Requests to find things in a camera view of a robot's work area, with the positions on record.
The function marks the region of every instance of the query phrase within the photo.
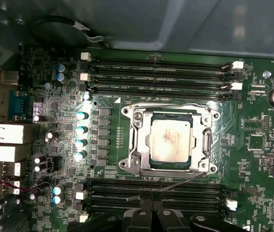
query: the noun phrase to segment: motherboard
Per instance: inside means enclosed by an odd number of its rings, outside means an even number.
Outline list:
[[[8,118],[39,125],[32,231],[140,207],[274,232],[274,60],[28,47]]]

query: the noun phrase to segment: black cable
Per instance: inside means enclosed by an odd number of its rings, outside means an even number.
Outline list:
[[[79,23],[73,19],[64,17],[64,16],[58,16],[58,15],[46,15],[43,17],[40,17],[32,22],[30,22],[27,25],[27,29],[29,30],[29,32],[32,34],[32,36],[35,38],[35,40],[37,40],[40,43],[45,43],[45,39],[43,39],[40,35],[38,35],[37,33],[35,33],[35,29],[45,23],[63,23],[69,26],[72,26],[80,31],[83,32],[83,34],[85,35],[85,37],[87,38],[88,41],[90,41],[91,43],[99,43],[104,41],[104,38],[102,36],[90,36],[88,34],[88,32],[90,31],[89,28],[87,28],[86,26],[84,26],[82,23]]]

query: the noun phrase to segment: green circuit board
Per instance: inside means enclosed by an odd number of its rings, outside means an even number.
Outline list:
[[[39,109],[46,115],[46,122],[39,122],[41,139],[34,143],[33,157],[43,154],[61,156],[59,171],[50,175],[50,188],[37,201],[30,202],[32,214],[32,231],[66,231],[71,221],[77,221],[82,212],[73,208],[75,183],[87,177],[109,179],[143,179],[162,181],[181,181],[182,178],[141,176],[123,171],[118,162],[128,156],[130,120],[123,116],[123,107],[138,102],[156,103],[197,103],[205,104],[221,113],[221,119],[212,126],[211,162],[218,167],[215,174],[202,177],[194,182],[221,183],[228,189],[237,191],[232,199],[238,202],[235,212],[227,214],[225,220],[251,232],[274,232],[274,167],[263,162],[263,156],[274,156],[274,107],[269,104],[269,94],[274,89],[274,60],[254,58],[213,57],[183,54],[163,54],[134,51],[111,51],[88,49],[91,55],[104,59],[151,60],[153,57],[172,62],[189,62],[201,64],[225,64],[243,61],[240,70],[243,88],[239,92],[241,99],[227,101],[199,100],[172,95],[143,96],[91,94],[89,101],[84,101],[79,77],[84,73],[86,62],[80,60],[81,50],[54,51],[44,48],[30,47],[24,55],[25,69],[21,71],[20,80],[28,85],[29,107],[35,113]],[[56,80],[56,66],[64,64],[69,67],[65,74],[68,81],[64,84]],[[264,71],[272,76],[264,78]],[[51,83],[51,89],[45,84]],[[207,90],[198,90],[207,95]],[[109,109],[105,116],[97,115],[100,109]],[[86,112],[88,118],[77,120],[77,112]],[[97,130],[94,121],[106,119],[108,124],[100,129],[108,129],[105,136],[95,136]],[[78,137],[75,129],[85,126],[88,132]],[[58,140],[46,142],[45,133],[57,130]],[[74,143],[77,139],[86,139],[87,156],[76,162],[73,158],[77,152]],[[106,165],[98,166],[95,150],[97,140],[105,139],[108,143]],[[34,183],[39,174],[32,174]],[[64,190],[64,202],[60,205],[52,203],[52,187],[56,184],[67,185]]]

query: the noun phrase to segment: white connector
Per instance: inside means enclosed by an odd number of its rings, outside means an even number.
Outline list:
[[[86,220],[88,219],[88,214],[87,213],[83,213],[80,215],[80,223],[84,223]]]
[[[232,63],[232,69],[243,69],[244,62],[243,61],[235,61]]]
[[[231,199],[226,199],[226,206],[232,210],[232,211],[236,211],[237,207],[238,207],[238,202],[235,200],[231,200]]]
[[[90,75],[88,73],[80,73],[80,81],[89,81]]]
[[[84,200],[87,197],[88,192],[86,190],[82,192],[76,192],[75,193],[75,199],[76,200]]]
[[[91,62],[92,61],[92,55],[89,52],[81,52],[81,60]]]
[[[232,90],[242,90],[242,87],[243,87],[242,83],[234,82],[231,84]]]

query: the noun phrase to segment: cpu socket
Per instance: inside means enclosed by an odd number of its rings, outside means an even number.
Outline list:
[[[130,118],[129,155],[118,165],[136,176],[195,177],[215,173],[210,163],[212,121],[204,105],[140,102],[121,113]]]

